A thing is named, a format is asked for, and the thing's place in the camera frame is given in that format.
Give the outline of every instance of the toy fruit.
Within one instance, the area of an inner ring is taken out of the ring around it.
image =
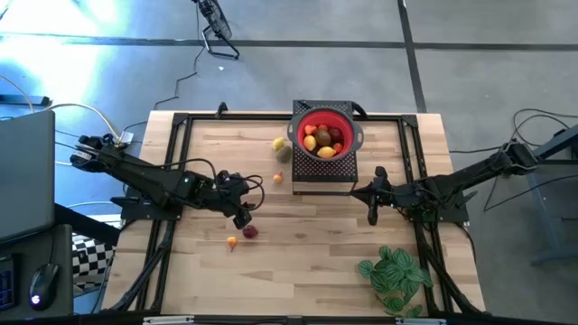
[[[313,151],[313,149],[315,149],[315,145],[317,145],[317,141],[315,140],[315,137],[313,135],[305,136],[305,138],[303,139],[303,146],[305,147],[305,149]]]
[[[283,148],[279,149],[276,154],[277,161],[280,163],[289,163],[291,160],[291,155],[293,154],[293,150],[290,146],[286,145]]]
[[[335,150],[335,153],[340,153],[341,150],[343,150],[343,144],[336,143],[333,145],[333,149]]]
[[[335,153],[336,151],[333,148],[324,146],[323,148],[319,149],[317,155],[321,158],[331,158],[333,155],[335,155]]]
[[[285,141],[283,140],[282,137],[278,137],[275,140],[273,140],[273,149],[275,149],[275,151],[283,148],[285,146]]]
[[[243,228],[243,236],[245,236],[246,239],[255,238],[257,235],[259,235],[259,231],[255,227],[248,225]]]
[[[315,140],[320,146],[331,144],[331,136],[329,135],[329,132],[320,128],[317,129],[317,132],[315,132]]]
[[[317,126],[315,126],[315,125],[306,125],[305,126],[305,134],[306,135],[314,134],[315,130],[317,130]]]
[[[334,143],[343,141],[343,133],[337,127],[332,127],[328,132]]]
[[[233,249],[235,249],[235,246],[237,245],[237,238],[236,237],[227,238],[227,245],[229,247],[231,247],[231,252],[232,252]]]
[[[275,174],[275,176],[273,176],[273,181],[277,184],[283,181],[283,176],[281,176],[281,172],[279,172],[279,173]]]

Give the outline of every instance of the computer mouse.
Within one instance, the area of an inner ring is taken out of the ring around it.
[[[56,296],[58,266],[48,263],[37,268],[30,282],[28,303],[35,311],[43,311],[52,305]]]

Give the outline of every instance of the wooden table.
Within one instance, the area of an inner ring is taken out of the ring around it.
[[[151,112],[142,159],[164,163],[173,113]],[[428,174],[452,172],[440,115],[417,117]],[[358,187],[371,181],[377,165],[387,169],[393,184],[405,183],[396,125],[360,124],[365,143],[358,151]],[[252,212],[251,224],[259,230],[258,238],[253,240],[244,239],[232,219],[185,208],[172,245],[163,314],[386,316],[356,265],[363,259],[377,261],[378,248],[383,245],[403,247],[417,255],[412,226],[394,209],[380,208],[378,224],[372,227],[367,221],[367,206],[351,197],[292,195],[291,164],[277,162],[271,147],[278,136],[286,138],[286,122],[194,122],[189,158],[208,159],[217,171],[262,175],[266,199],[260,209]],[[175,161],[179,148],[177,145]],[[188,163],[187,169],[210,174],[202,162]],[[273,184],[273,175],[280,171],[284,182]],[[243,198],[258,202],[259,195],[254,190]],[[122,233],[105,308],[118,301],[141,271],[150,227],[150,221],[138,221]],[[468,238],[453,224],[441,224],[440,235],[449,274],[471,302],[483,310]],[[232,253],[226,245],[229,236],[239,239]],[[153,299],[156,276],[153,273],[151,277],[148,303]],[[442,308],[435,276],[433,281],[436,302]],[[423,289],[412,303],[424,305]]]

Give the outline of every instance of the computer monitor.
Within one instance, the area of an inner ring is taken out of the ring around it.
[[[0,121],[0,244],[54,224],[54,112]]]

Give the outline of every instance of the black desk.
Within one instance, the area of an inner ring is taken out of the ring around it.
[[[56,289],[56,298],[45,311],[35,311],[28,303],[28,289],[34,271],[46,263],[51,254],[52,240],[54,249],[52,262],[60,267]],[[18,283],[18,305],[0,311],[0,320],[21,320],[27,318],[66,316],[73,313],[72,305],[72,229],[60,225],[31,235],[16,244],[0,249],[0,256],[14,255],[17,263],[16,282]]]

